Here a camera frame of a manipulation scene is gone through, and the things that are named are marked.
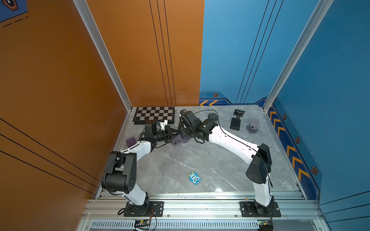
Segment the dark grey round phone stand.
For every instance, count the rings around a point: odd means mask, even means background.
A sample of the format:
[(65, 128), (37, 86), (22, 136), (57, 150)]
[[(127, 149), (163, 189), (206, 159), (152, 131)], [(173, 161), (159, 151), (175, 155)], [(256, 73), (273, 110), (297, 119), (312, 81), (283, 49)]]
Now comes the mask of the dark grey round phone stand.
[(208, 114), (208, 119), (210, 120), (210, 121), (214, 121), (214, 122), (216, 122), (216, 121), (218, 121), (219, 119), (218, 119), (218, 115), (216, 114), (216, 113), (210, 113), (210, 114)]

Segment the black folding phone stand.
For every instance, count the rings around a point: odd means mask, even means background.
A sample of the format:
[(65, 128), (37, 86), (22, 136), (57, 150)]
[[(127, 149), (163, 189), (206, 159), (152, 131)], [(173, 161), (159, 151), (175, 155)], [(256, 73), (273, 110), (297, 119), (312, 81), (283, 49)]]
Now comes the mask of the black folding phone stand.
[(245, 111), (243, 111), (243, 110), (235, 109), (233, 115), (235, 115), (236, 117), (232, 118), (231, 124), (230, 124), (230, 129), (235, 130), (235, 131), (240, 130), (241, 117), (243, 117), (244, 113), (245, 113)]

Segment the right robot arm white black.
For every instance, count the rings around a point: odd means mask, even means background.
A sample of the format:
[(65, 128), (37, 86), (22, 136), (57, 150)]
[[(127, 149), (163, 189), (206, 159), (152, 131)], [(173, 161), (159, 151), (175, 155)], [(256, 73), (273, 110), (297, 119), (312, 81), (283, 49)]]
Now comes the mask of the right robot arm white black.
[(179, 130), (183, 139), (194, 138), (196, 142), (211, 142), (237, 155), (248, 169), (246, 176), (253, 182), (255, 199), (253, 208), (260, 217), (271, 217), (274, 197), (270, 180), (272, 159), (268, 145), (253, 144), (228, 132), (220, 123), (211, 119), (201, 121), (192, 111), (182, 110), (179, 117)]

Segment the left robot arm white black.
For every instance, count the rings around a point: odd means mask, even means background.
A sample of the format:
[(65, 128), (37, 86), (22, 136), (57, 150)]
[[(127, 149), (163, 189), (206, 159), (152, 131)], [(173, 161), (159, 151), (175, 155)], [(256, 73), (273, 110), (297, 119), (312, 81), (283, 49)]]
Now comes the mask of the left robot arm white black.
[(178, 130), (165, 123), (148, 121), (139, 134), (138, 141), (123, 151), (112, 151), (101, 180), (101, 187), (111, 195), (120, 195), (128, 200), (125, 209), (118, 215), (135, 217), (152, 215), (148, 193), (137, 184), (137, 161), (151, 153), (158, 142), (170, 143)]

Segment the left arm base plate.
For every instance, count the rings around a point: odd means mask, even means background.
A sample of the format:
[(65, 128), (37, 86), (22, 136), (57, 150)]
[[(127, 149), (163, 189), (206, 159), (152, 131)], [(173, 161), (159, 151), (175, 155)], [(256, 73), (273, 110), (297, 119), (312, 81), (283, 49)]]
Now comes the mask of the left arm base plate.
[(150, 201), (144, 203), (142, 206), (131, 205), (129, 202), (126, 203), (126, 208), (123, 215), (125, 217), (162, 217), (163, 216), (163, 201)]

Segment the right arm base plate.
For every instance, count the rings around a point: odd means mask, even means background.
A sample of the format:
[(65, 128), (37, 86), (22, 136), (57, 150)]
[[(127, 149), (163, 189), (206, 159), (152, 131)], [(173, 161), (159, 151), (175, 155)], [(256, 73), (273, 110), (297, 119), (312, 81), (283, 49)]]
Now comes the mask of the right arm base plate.
[(240, 202), (242, 217), (265, 217), (280, 218), (281, 212), (277, 202), (272, 201), (267, 207), (261, 206), (254, 201)]

